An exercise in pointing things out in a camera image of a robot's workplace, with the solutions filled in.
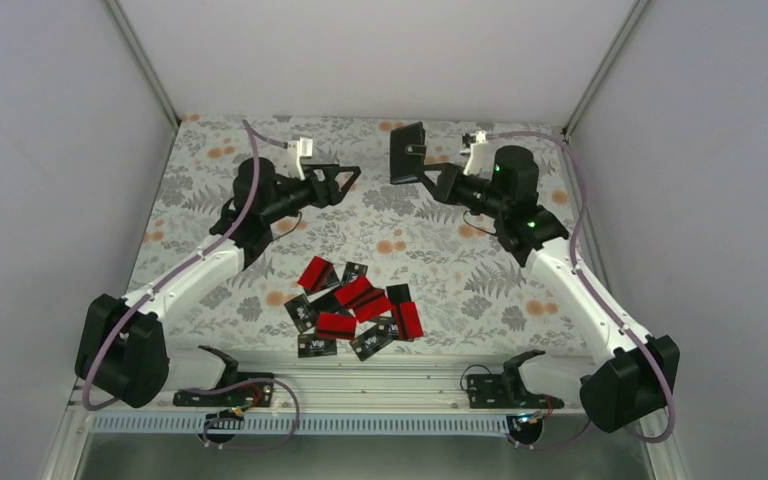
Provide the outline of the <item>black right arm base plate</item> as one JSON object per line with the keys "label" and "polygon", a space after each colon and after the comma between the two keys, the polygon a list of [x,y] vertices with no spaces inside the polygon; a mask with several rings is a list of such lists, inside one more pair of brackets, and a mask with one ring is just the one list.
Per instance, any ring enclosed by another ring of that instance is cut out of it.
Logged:
{"label": "black right arm base plate", "polygon": [[563,409],[558,398],[530,393],[521,385],[503,379],[500,374],[469,374],[463,381],[472,409]]}

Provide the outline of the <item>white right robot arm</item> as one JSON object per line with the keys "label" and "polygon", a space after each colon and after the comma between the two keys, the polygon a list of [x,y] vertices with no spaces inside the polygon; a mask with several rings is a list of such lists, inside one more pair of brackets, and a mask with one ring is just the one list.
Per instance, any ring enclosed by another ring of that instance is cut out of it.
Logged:
{"label": "white right robot arm", "polygon": [[418,167],[416,176],[435,200],[492,219],[499,244],[554,296],[589,353],[586,360],[537,350],[521,355],[501,382],[504,399],[525,407],[540,394],[577,404],[606,433],[664,409],[664,432],[648,440],[668,438],[676,423],[677,344],[652,336],[590,279],[574,235],[539,202],[539,167],[530,150],[504,146],[487,171],[484,177],[471,166],[440,163]]}

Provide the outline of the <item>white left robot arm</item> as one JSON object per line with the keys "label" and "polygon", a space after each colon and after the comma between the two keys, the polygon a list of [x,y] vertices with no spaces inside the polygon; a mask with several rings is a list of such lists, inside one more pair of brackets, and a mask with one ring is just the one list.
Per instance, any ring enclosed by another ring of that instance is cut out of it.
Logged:
{"label": "white left robot arm", "polygon": [[267,158],[244,160],[232,197],[193,252],[122,297],[102,294],[90,303],[75,361],[84,408],[97,411],[117,401],[140,408],[177,391],[215,405],[230,402],[239,382],[231,357],[212,347],[168,346],[168,323],[248,269],[273,242],[273,223],[306,207],[340,204],[360,175],[358,166],[312,164],[286,176]]}

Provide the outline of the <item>black card holder wallet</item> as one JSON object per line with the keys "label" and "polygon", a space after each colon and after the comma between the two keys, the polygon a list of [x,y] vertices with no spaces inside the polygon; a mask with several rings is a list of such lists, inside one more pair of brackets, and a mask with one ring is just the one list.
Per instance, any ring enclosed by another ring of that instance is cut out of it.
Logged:
{"label": "black card holder wallet", "polygon": [[425,156],[425,129],[422,122],[393,129],[389,143],[390,184],[418,183],[417,173],[424,165]]}

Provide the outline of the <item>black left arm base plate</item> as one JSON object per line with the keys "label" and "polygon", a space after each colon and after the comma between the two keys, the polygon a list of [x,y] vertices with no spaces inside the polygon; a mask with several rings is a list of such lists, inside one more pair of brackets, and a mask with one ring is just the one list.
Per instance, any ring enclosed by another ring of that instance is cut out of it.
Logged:
{"label": "black left arm base plate", "polygon": [[174,394],[172,403],[176,407],[269,407],[272,401],[273,390],[274,382],[269,380],[238,387],[221,394],[206,395],[178,391]]}

